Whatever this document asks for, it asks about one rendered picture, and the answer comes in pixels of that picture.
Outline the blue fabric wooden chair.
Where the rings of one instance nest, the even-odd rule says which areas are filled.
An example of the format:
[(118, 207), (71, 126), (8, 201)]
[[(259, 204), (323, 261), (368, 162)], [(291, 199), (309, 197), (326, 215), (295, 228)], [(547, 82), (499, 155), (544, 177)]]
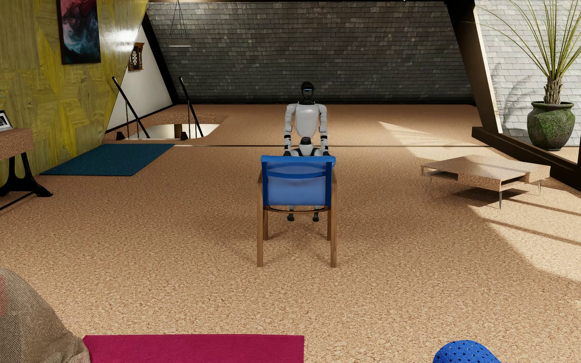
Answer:
[(257, 195), (257, 266), (263, 267), (263, 242), (268, 237), (268, 212), (280, 205), (317, 205), (327, 212), (327, 240), (331, 244), (331, 267), (337, 266), (336, 176), (333, 156), (261, 157)]

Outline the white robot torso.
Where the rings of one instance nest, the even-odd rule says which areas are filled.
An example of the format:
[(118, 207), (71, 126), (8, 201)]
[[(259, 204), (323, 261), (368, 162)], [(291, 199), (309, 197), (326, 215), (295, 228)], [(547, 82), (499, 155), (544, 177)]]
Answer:
[(298, 149), (290, 151), (291, 156), (322, 156), (323, 148), (314, 148), (311, 137), (318, 130), (320, 124), (320, 112), (324, 111), (322, 104), (302, 105), (294, 103), (286, 108), (287, 116), (295, 116), (296, 131), (302, 138), (308, 137), (308, 141), (300, 142)]

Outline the black stair handrail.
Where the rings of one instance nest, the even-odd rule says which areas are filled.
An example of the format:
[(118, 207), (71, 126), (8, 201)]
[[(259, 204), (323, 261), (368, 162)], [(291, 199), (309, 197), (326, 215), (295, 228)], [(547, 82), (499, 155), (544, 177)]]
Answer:
[(182, 87), (183, 93), (185, 95), (185, 100), (186, 100), (186, 103), (187, 103), (187, 124), (188, 124), (188, 133), (187, 133), (187, 136), (189, 138), (192, 136), (192, 118), (193, 118), (193, 120), (194, 120), (193, 124), (194, 124), (194, 135), (195, 135), (195, 138), (199, 137), (199, 135), (201, 137), (203, 137), (204, 136), (204, 133), (203, 133), (203, 131), (202, 131), (201, 127), (200, 127), (200, 124), (198, 122), (198, 118), (197, 118), (196, 112), (194, 111), (194, 108), (192, 106), (192, 103), (191, 103), (191, 100), (189, 98), (189, 94), (187, 92), (187, 89), (185, 87), (185, 84), (183, 82), (183, 79), (182, 79), (181, 76), (179, 76), (178, 79), (179, 79), (179, 82), (180, 82), (180, 85)]
[(118, 91), (119, 91), (119, 94), (120, 94), (120, 95), (122, 96), (122, 98), (125, 100), (125, 106), (126, 106), (126, 110), (127, 110), (127, 109), (128, 109), (128, 110), (130, 110), (130, 111), (132, 112), (133, 116), (134, 116), (135, 122), (137, 123), (137, 127), (136, 127), (136, 129), (137, 129), (137, 133), (139, 133), (139, 131), (138, 131), (138, 127), (140, 127), (140, 128), (142, 129), (142, 131), (143, 131), (143, 134), (144, 134), (144, 135), (145, 135), (145, 136), (146, 136), (146, 137), (149, 139), (149, 138), (150, 138), (150, 135), (149, 135), (149, 133), (147, 132), (147, 130), (146, 130), (146, 128), (145, 128), (145, 126), (142, 124), (142, 121), (141, 121), (140, 117), (139, 117), (139, 116), (137, 115), (137, 113), (134, 111), (134, 109), (133, 109), (133, 107), (132, 107), (131, 103), (129, 102), (129, 100), (128, 100), (127, 96), (125, 95), (124, 91), (122, 90), (122, 88), (121, 88), (120, 84), (118, 83), (118, 81), (117, 81), (116, 77), (115, 77), (115, 76), (112, 76), (112, 80), (113, 80), (113, 82), (114, 82), (115, 86), (117, 87), (117, 89), (118, 89)]

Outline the hanging pendant lamp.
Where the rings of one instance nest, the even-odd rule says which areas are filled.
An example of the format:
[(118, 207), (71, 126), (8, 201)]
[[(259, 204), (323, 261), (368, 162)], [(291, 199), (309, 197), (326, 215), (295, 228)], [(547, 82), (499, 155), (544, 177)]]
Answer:
[(168, 47), (191, 47), (191, 41), (187, 34), (187, 28), (183, 19), (182, 8), (180, 0), (176, 0), (176, 5), (173, 9), (172, 25), (169, 30)]

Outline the low cork coffee table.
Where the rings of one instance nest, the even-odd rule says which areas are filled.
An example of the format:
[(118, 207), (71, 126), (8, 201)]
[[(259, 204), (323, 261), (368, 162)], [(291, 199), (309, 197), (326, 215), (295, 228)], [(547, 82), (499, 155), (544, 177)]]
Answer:
[(542, 191), (541, 179), (550, 177), (551, 166), (517, 160), (489, 158), (476, 154), (423, 164), (422, 175), (456, 181), (465, 186), (478, 187), (499, 192), (499, 207), (502, 192), (513, 187), (537, 182)]

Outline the teal floor rug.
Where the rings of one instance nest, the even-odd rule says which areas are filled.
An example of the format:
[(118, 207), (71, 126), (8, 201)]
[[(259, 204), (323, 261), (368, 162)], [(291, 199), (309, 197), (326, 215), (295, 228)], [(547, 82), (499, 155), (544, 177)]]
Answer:
[(132, 176), (174, 144), (102, 144), (42, 175)]

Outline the magenta floor rug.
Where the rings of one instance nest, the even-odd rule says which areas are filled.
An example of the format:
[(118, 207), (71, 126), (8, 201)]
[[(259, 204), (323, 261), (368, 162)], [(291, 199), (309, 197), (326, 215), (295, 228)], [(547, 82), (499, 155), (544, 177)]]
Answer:
[(304, 337), (275, 334), (86, 335), (91, 363), (303, 363)]

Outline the mossy green plant pot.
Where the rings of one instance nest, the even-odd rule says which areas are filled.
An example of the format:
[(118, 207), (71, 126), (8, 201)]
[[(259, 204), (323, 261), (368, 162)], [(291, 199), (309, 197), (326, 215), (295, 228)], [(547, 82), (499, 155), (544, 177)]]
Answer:
[(528, 134), (532, 145), (546, 151), (559, 151), (569, 140), (575, 125), (573, 103), (532, 102), (528, 114)]

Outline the blue perforated round object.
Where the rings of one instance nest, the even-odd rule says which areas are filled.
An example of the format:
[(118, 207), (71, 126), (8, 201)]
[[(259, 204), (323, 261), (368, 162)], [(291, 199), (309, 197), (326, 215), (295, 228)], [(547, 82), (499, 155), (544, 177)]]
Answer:
[(441, 347), (432, 363), (501, 363), (485, 346), (472, 340), (457, 340)]

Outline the tall spiky palm plant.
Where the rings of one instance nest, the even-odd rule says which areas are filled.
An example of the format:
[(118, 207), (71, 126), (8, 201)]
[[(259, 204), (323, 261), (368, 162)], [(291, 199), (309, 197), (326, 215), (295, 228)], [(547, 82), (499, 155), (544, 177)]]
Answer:
[(534, 9), (531, 0), (524, 0), (525, 7), (509, 2), (532, 32), (532, 41), (526, 41), (496, 13), (489, 13), (504, 23), (512, 35), (502, 30), (499, 33), (514, 42), (546, 77), (543, 102), (558, 105), (562, 78), (581, 54), (581, 0), (571, 0), (568, 9), (562, 8), (559, 0), (542, 0), (540, 11)]

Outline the wall dartboard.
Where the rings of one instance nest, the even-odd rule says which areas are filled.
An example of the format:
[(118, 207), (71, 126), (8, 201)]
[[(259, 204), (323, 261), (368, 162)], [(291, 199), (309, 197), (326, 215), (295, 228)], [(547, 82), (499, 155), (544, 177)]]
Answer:
[(130, 60), (128, 62), (128, 71), (143, 70), (142, 51), (144, 43), (134, 43)]

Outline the abstract wall painting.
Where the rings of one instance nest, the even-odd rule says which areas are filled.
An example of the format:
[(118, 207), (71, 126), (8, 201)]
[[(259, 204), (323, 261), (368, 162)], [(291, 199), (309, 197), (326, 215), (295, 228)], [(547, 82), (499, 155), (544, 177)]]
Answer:
[(100, 63), (96, 0), (56, 0), (62, 63)]

